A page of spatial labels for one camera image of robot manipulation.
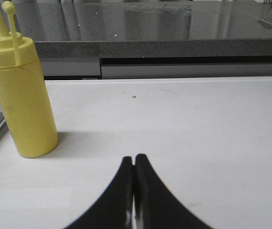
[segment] countertop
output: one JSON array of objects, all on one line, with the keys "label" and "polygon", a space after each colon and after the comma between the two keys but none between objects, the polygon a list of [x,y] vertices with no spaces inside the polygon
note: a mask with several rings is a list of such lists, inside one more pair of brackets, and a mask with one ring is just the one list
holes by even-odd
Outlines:
[{"label": "countertop", "polygon": [[60,142],[36,159],[0,135],[0,229],[58,229],[147,154],[215,229],[272,229],[272,77],[48,81]]},{"label": "countertop", "polygon": [[272,5],[253,0],[16,4],[41,58],[272,55]]}]

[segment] yellow squeeze bottle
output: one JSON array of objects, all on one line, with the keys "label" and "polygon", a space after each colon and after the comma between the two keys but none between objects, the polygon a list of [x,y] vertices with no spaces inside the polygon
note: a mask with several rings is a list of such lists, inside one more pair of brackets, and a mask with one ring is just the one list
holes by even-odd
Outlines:
[{"label": "yellow squeeze bottle", "polygon": [[16,32],[14,4],[2,8],[11,32],[0,12],[0,106],[19,154],[37,157],[56,147],[58,134],[34,42]]}]

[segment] bottle cap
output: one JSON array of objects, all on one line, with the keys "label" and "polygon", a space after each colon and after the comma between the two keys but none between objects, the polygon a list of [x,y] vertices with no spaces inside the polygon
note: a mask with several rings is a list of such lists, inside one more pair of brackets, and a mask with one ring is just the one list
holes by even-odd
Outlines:
[{"label": "bottle cap", "polygon": [[11,1],[2,4],[7,13],[10,32],[0,12],[0,68],[16,67],[36,59],[37,53],[31,38],[23,37],[15,29],[15,6]]}]

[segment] gray granite countertop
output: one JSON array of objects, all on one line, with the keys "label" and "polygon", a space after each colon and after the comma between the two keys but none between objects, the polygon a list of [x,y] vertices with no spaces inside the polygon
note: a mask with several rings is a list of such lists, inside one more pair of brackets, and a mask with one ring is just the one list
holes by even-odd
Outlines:
[{"label": "gray granite countertop", "polygon": [[40,57],[272,55],[272,6],[253,0],[16,4]]}]

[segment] white countertop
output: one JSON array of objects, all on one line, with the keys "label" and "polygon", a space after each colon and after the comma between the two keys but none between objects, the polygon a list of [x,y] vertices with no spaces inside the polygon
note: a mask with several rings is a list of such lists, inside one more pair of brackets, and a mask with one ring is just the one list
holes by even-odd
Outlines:
[{"label": "white countertop", "polygon": [[0,140],[0,229],[63,228],[123,156],[146,154],[215,229],[272,228],[272,77],[47,82],[60,143],[19,156]]}]

